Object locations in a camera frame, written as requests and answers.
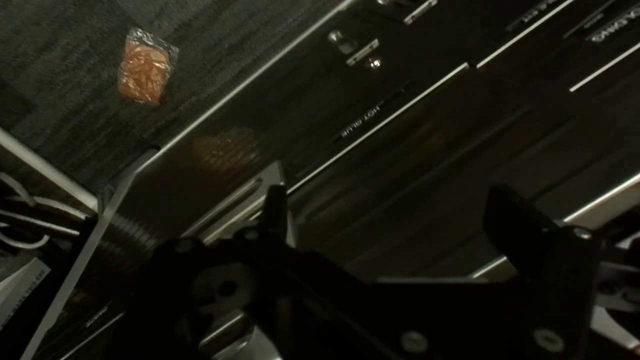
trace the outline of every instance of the gray carpet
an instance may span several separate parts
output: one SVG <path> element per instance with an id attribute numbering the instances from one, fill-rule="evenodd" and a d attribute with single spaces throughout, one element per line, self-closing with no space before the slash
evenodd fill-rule
<path id="1" fill-rule="evenodd" d="M 0 9 L 0 127 L 99 191 L 259 69 L 338 0 L 10 1 Z M 180 49 L 162 104 L 116 90 L 125 36 Z"/>

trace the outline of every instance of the bolt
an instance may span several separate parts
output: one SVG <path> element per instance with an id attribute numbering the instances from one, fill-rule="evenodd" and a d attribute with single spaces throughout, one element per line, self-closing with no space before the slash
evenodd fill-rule
<path id="1" fill-rule="evenodd" d="M 536 329 L 533 332 L 533 338 L 539 347 L 548 352 L 558 353 L 564 350 L 564 340 L 549 329 Z"/>
<path id="2" fill-rule="evenodd" d="M 585 240 L 589 240 L 591 238 L 591 233 L 580 227 L 576 227 L 575 229 L 573 229 L 573 233 L 576 234 L 579 238 Z"/>
<path id="3" fill-rule="evenodd" d="M 193 248 L 193 243 L 187 239 L 178 240 L 178 244 L 175 245 L 175 251 L 178 254 L 184 254 L 185 252 Z"/>
<path id="4" fill-rule="evenodd" d="M 417 331 L 407 331 L 401 336 L 402 348 L 410 354 L 422 354 L 429 348 L 429 341 Z"/>
<path id="5" fill-rule="evenodd" d="M 369 62 L 367 64 L 370 68 L 377 70 L 382 66 L 382 60 L 379 57 L 369 58 Z"/>
<path id="6" fill-rule="evenodd" d="M 344 38 L 344 35 L 340 32 L 340 30 L 333 30 L 329 33 L 329 35 L 327 35 L 327 38 L 330 42 L 333 42 L 335 44 L 338 41 L 342 40 Z"/>
<path id="7" fill-rule="evenodd" d="M 258 232 L 253 229 L 247 230 L 244 232 L 244 238 L 249 240 L 255 240 L 258 238 Z"/>
<path id="8" fill-rule="evenodd" d="M 603 295 L 615 295 L 620 291 L 620 285 L 611 281 L 603 281 L 598 284 L 598 292 Z"/>

